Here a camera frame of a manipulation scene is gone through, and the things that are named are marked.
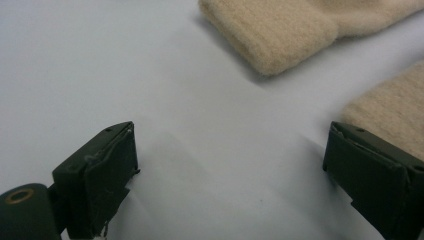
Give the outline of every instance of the wool mitten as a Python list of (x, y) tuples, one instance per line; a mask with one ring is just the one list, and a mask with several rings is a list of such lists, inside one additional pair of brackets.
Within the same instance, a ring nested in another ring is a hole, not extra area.
[(351, 102), (342, 118), (424, 161), (424, 61)]
[(377, 32), (424, 0), (199, 0), (201, 11), (264, 75), (293, 67), (335, 39)]

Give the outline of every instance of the white table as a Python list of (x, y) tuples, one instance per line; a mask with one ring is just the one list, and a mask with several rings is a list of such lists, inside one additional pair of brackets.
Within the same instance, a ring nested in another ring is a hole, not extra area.
[(131, 120), (142, 172), (108, 239), (382, 239), (322, 171), (327, 131), (424, 58), (423, 26), (420, 12), (264, 78), (195, 0), (1, 1), (0, 192), (51, 185)]

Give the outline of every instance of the black plastic part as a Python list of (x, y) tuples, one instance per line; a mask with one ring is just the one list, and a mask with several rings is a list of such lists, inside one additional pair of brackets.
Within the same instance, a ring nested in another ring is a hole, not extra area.
[(424, 163), (372, 133), (332, 122), (323, 168), (385, 239), (424, 226)]
[(48, 189), (50, 204), (53, 209), (54, 221), (58, 233), (63, 232), (71, 218), (69, 202), (66, 198), (61, 197), (57, 193), (56, 184), (53, 184)]
[[(116, 214), (138, 170), (134, 124), (106, 128), (53, 171), (57, 197), (69, 203), (72, 239), (100, 235)], [(56, 219), (63, 219), (60, 214)]]
[(0, 239), (61, 239), (46, 186), (27, 184), (0, 196)]

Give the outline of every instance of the green plastic object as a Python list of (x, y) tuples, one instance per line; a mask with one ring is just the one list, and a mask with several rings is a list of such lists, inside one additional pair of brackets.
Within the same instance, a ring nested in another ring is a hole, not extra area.
[(0, 196), (0, 239), (92, 239), (118, 211), (139, 172), (134, 124), (108, 127), (53, 171), (54, 184), (28, 184)]
[(424, 163), (372, 133), (332, 122), (324, 170), (385, 239), (417, 239), (424, 223)]

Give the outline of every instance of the beige knitted fabric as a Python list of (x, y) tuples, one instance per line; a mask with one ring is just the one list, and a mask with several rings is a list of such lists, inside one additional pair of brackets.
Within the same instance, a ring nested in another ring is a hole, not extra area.
[(297, 65), (335, 39), (374, 33), (424, 0), (199, 0), (200, 9), (264, 75)]
[(343, 121), (424, 161), (424, 61), (354, 100)]

